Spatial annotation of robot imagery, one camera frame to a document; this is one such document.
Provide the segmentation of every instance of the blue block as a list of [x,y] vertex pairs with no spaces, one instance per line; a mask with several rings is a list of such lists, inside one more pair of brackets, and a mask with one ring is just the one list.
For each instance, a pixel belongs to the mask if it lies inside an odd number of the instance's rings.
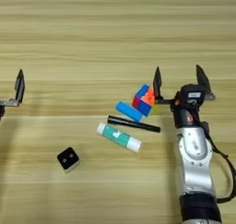
[[138,110],[148,117],[151,111],[151,106],[141,100],[138,105]]
[[149,86],[148,85],[143,85],[142,88],[136,93],[136,96],[138,98],[141,98],[142,96],[144,96],[149,90]]
[[139,122],[143,117],[143,114],[140,111],[132,108],[124,102],[118,102],[115,109],[136,122]]

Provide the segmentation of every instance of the black pen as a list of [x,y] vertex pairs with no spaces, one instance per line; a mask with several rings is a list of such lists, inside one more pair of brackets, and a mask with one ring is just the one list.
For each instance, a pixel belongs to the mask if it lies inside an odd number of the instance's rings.
[[151,125],[151,124],[137,123],[137,122],[133,122],[133,121],[130,121],[130,120],[127,120],[124,118],[120,118],[120,117],[108,116],[107,123],[130,126],[130,127],[144,129],[144,130],[148,130],[148,131],[156,132],[156,133],[160,132],[160,127],[158,127],[158,126]]

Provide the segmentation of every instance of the black cable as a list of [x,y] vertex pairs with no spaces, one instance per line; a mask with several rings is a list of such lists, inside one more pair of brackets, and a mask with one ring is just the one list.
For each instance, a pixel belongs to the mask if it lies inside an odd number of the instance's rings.
[[219,154],[222,158],[224,158],[229,167],[230,167],[230,171],[232,174],[232,191],[231,194],[228,197],[225,198],[218,198],[217,201],[219,204],[224,204],[229,202],[231,199],[233,199],[236,196],[236,170],[233,166],[233,164],[231,163],[230,159],[229,159],[229,155],[224,154],[223,152],[221,152],[215,145],[214,141],[212,140],[209,132],[206,130],[206,128],[203,126],[203,124],[199,121],[199,119],[196,117],[196,115],[193,113],[194,119],[195,121],[198,123],[198,125],[203,128],[205,135],[206,135],[206,139],[209,140],[209,142],[211,143],[212,149],[215,153]]

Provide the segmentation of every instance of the pink block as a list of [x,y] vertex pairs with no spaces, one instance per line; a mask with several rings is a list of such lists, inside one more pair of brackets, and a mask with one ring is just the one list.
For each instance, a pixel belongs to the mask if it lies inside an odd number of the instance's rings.
[[134,100],[133,100],[133,104],[132,106],[136,109],[138,109],[138,105],[140,103],[140,98],[138,98],[137,96],[134,97]]

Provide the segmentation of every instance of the wood grain surface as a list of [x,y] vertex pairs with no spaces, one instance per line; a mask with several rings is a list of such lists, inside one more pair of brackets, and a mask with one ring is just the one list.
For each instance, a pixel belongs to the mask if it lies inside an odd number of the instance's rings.
[[[96,134],[119,100],[131,102],[161,67],[173,97],[204,67],[217,95],[201,110],[236,165],[236,0],[0,0],[0,96],[25,73],[23,105],[0,123],[0,223],[177,224],[175,129],[168,107],[144,122],[161,134],[119,127],[143,141],[134,154]],[[58,153],[80,165],[64,173]],[[215,156],[219,197],[230,173]],[[221,205],[224,223],[236,201]]]

